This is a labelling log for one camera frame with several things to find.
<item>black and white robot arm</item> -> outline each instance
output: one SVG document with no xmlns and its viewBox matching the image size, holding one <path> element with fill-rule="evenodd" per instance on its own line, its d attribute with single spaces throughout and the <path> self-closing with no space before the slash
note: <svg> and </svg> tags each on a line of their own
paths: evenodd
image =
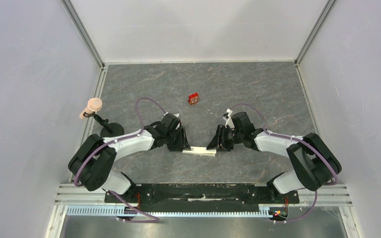
<svg viewBox="0 0 381 238">
<path fill-rule="evenodd" d="M 218 125 L 216 135 L 207 146 L 218 151 L 231 151 L 234 144 L 243 143 L 247 148 L 256 151 L 272 152 L 290 159 L 293 169 L 272 178 L 267 186 L 271 188 L 273 196 L 286 194 L 292 190 L 307 188 L 316 191 L 332 179 L 332 174 L 320 158 L 313 151 L 294 139 L 284 139 L 269 135 L 262 128 L 255 129 L 246 112 L 232 115 L 231 110 L 224 114 L 225 125 Z M 306 136 L 292 136 L 303 140 L 320 152 L 335 171 L 341 172 L 341 165 L 325 143 L 315 133 Z"/>
<path fill-rule="evenodd" d="M 68 168 L 89 191 L 98 188 L 111 190 L 117 194 L 124 194 L 131 183 L 122 173 L 112 171 L 113 163 L 127 155 L 152 150 L 167 145 L 170 151 L 190 150 L 186 138 L 185 128 L 180 119 L 175 115 L 167 113 L 161 121 L 156 121 L 145 126 L 141 130 L 117 137 L 101 138 L 97 134 L 89 136 L 81 145 L 77 153 L 69 162 Z M 78 174 L 86 158 L 98 147 L 109 143 L 92 158 Z"/>
</svg>

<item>black mounting plate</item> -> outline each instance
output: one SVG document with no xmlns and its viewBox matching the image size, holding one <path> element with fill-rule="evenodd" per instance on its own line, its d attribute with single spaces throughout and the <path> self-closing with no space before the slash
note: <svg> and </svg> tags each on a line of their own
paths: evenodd
<svg viewBox="0 0 381 238">
<path fill-rule="evenodd" d="M 259 204 L 300 203 L 297 191 L 270 198 L 270 189 L 253 183 L 143 183 L 133 184 L 123 195 L 145 212 L 258 212 Z M 120 203 L 106 193 L 105 203 Z"/>
</svg>

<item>marble surface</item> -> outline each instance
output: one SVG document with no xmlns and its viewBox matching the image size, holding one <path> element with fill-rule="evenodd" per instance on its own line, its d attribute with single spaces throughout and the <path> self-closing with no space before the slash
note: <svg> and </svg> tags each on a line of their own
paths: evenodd
<svg viewBox="0 0 381 238">
<path fill-rule="evenodd" d="M 200 102 L 188 104 L 197 92 Z M 250 103 L 261 110 L 267 128 L 278 133 L 305 135 L 314 131 L 308 106 L 292 62 L 179 63 L 111 65 L 103 88 L 99 115 L 119 122 L 126 133 L 139 129 L 135 101 L 150 97 L 165 110 L 179 113 L 191 146 L 207 146 L 222 115 L 237 103 Z M 160 120 L 161 110 L 141 101 L 145 125 Z M 255 124 L 262 121 L 250 108 Z M 100 125 L 94 132 L 99 133 Z M 215 157 L 169 152 L 167 147 L 138 152 L 115 162 L 114 168 L 134 182 L 267 182 L 292 169 L 290 161 L 269 152 L 256 152 L 243 144 Z"/>
</svg>

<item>white panel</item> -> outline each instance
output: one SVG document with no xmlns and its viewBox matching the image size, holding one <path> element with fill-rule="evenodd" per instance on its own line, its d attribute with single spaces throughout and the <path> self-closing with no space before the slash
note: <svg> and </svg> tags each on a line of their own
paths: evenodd
<svg viewBox="0 0 381 238">
<path fill-rule="evenodd" d="M 105 62 L 294 60 L 326 0 L 73 0 Z"/>
<path fill-rule="evenodd" d="M 40 238 L 98 67 L 59 0 L 0 0 L 0 238 Z"/>
<path fill-rule="evenodd" d="M 301 64 L 365 237 L 381 237 L 381 1 L 338 1 Z"/>
</svg>

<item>gray floor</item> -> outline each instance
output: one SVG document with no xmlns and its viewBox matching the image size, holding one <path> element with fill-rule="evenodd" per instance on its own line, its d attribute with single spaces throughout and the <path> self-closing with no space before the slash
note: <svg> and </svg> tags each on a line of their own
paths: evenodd
<svg viewBox="0 0 381 238">
<path fill-rule="evenodd" d="M 189 105 L 197 92 L 200 102 Z M 109 66 L 103 88 L 104 118 L 122 124 L 126 133 L 139 129 L 133 110 L 140 97 L 158 101 L 168 112 L 179 113 L 191 146 L 207 146 L 222 114 L 237 103 L 250 103 L 267 118 L 267 128 L 289 135 L 314 131 L 308 106 L 292 62 L 129 64 Z M 139 108 L 145 124 L 160 120 L 162 112 L 151 102 Z M 256 127 L 261 120 L 248 108 Z M 101 127 L 94 128 L 99 133 Z M 267 182 L 291 169 L 287 158 L 256 152 L 243 145 L 216 157 L 169 152 L 166 147 L 130 155 L 114 168 L 134 182 Z"/>
<path fill-rule="evenodd" d="M 290 208 L 290 218 L 306 208 Z M 304 219 L 274 225 L 266 218 L 172 218 L 130 224 L 115 217 L 67 216 L 61 238 L 346 238 L 337 207 L 316 208 Z"/>
</svg>

